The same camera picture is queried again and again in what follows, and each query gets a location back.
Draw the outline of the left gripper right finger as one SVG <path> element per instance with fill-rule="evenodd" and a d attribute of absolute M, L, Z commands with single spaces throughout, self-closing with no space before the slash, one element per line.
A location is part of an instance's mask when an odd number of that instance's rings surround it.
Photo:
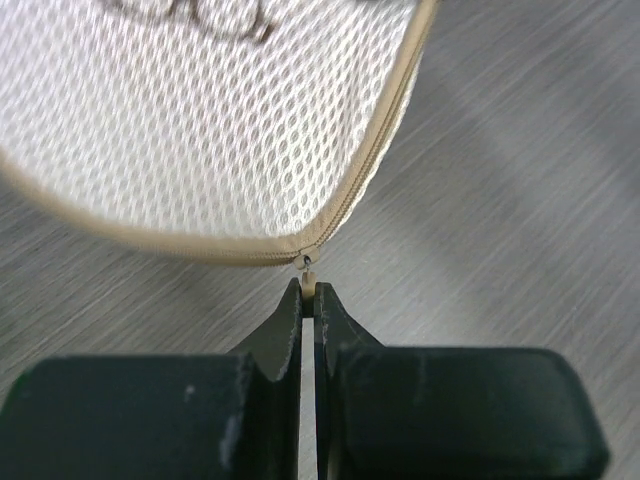
<path fill-rule="evenodd" d="M 609 465 L 554 351 L 386 346 L 320 283 L 314 361 L 321 479 L 599 479 Z"/>

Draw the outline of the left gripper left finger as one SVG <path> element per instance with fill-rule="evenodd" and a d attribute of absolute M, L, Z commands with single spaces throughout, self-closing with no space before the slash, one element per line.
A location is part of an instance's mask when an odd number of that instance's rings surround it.
<path fill-rule="evenodd" d="M 59 356 L 1 410 L 5 479 L 293 479 L 302 298 L 213 355 Z"/>

